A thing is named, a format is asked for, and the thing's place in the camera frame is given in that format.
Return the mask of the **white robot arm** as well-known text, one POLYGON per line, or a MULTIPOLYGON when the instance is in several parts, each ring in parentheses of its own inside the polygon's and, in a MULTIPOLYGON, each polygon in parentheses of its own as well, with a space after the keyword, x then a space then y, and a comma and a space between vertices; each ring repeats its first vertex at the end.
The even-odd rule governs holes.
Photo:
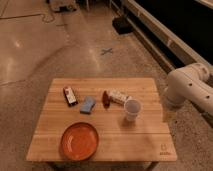
POLYGON ((170 110, 179 109, 186 100, 213 115, 213 87, 207 84, 210 70, 202 63, 192 63, 172 70, 167 75, 164 104, 170 110))

